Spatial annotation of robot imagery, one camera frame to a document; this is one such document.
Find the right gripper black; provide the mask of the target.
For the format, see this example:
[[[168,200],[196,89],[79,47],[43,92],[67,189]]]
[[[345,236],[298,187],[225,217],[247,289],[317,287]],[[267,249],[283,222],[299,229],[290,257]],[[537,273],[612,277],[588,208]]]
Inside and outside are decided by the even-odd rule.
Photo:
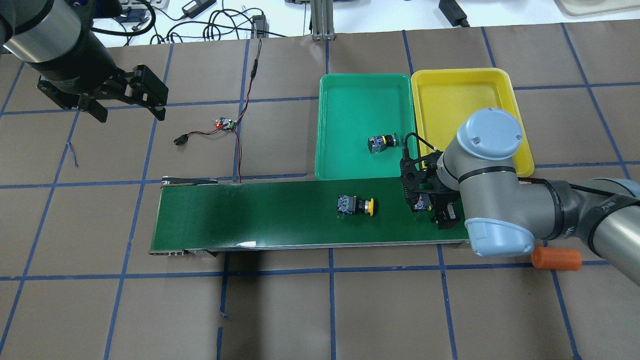
[[[413,158],[410,155],[409,139],[416,138],[426,145],[431,153]],[[413,212],[413,205],[420,194],[426,194],[432,203],[433,216],[430,219],[438,230],[450,230],[460,221],[461,216],[455,208],[455,203],[461,199],[459,191],[446,185],[439,178],[437,171],[443,169],[438,165],[444,152],[428,143],[415,132],[408,133],[402,143],[402,158],[399,161],[400,178],[402,181],[404,198]]]

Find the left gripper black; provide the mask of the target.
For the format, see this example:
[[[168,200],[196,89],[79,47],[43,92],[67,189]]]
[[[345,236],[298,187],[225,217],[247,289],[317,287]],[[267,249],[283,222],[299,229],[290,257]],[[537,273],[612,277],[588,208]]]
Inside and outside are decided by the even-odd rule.
[[[145,64],[138,64],[132,71],[118,70],[95,89],[74,94],[62,91],[45,77],[38,79],[37,89],[63,110],[78,109],[93,116],[101,123],[108,118],[108,110],[100,100],[115,100],[147,109],[158,121],[166,117],[169,88]]]

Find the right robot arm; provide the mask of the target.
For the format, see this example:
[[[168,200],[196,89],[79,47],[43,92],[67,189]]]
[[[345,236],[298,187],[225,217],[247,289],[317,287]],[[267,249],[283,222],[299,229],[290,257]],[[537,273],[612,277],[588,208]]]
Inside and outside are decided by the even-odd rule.
[[[482,108],[458,127],[444,151],[413,158],[408,133],[399,162],[412,212],[434,210],[439,229],[456,224],[460,200],[471,249],[478,256],[530,255],[535,240],[578,238],[635,284],[640,280],[639,185],[626,178],[581,183],[521,178],[514,155],[524,141],[518,120],[498,108]]]

